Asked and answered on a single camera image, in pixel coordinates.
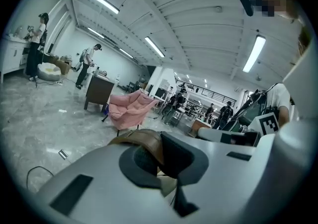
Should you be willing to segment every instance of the black cap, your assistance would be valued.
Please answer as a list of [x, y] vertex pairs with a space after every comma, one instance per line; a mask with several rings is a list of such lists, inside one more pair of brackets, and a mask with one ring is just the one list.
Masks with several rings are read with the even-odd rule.
[[101, 45], [100, 44], [96, 44], [96, 47], [98, 47], [99, 50], [101, 50]]

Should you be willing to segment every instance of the woman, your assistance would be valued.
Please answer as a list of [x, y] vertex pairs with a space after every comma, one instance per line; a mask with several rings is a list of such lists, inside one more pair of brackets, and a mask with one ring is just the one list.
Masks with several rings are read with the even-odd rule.
[[40, 39], [46, 30], [46, 24], [49, 21], [49, 15], [47, 13], [43, 13], [39, 15], [40, 17], [40, 26], [37, 30], [31, 30], [30, 33], [32, 33], [32, 39], [31, 39], [31, 46], [30, 51], [28, 55], [28, 60], [26, 63], [26, 70], [25, 73], [30, 76], [29, 80], [33, 81], [37, 78], [36, 75], [36, 69], [38, 64], [37, 59], [37, 50], [40, 45]]

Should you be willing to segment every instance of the wooden cabinet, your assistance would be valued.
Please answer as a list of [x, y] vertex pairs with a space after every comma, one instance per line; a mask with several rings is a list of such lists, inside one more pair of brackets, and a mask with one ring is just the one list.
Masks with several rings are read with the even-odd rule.
[[30, 43], [14, 37], [4, 36], [0, 43], [0, 83], [3, 75], [12, 71], [24, 69], [29, 53]]

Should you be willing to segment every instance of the black pants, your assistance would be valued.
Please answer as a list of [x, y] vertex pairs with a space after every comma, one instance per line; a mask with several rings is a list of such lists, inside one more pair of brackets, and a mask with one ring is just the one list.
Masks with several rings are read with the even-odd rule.
[[218, 118], [212, 129], [217, 129], [220, 126], [219, 130], [222, 130], [226, 123], [228, 123], [227, 120]]
[[31, 42], [28, 60], [26, 62], [25, 73], [30, 77], [36, 76], [36, 70], [38, 65], [38, 47], [39, 43]]
[[81, 72], [79, 73], [78, 80], [76, 81], [76, 85], [80, 85], [83, 82], [83, 80], [86, 76], [88, 67], [89, 67], [89, 65], [87, 65], [86, 63], [83, 63], [83, 68], [82, 68]]

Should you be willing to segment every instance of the brown fabric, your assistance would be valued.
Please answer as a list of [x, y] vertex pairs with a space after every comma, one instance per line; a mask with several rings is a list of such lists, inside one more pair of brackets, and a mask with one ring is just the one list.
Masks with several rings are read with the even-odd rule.
[[109, 144], [133, 143], [146, 148], [156, 160], [164, 165], [162, 142], [160, 134], [154, 130], [142, 129], [129, 131], [120, 137], [115, 137]]

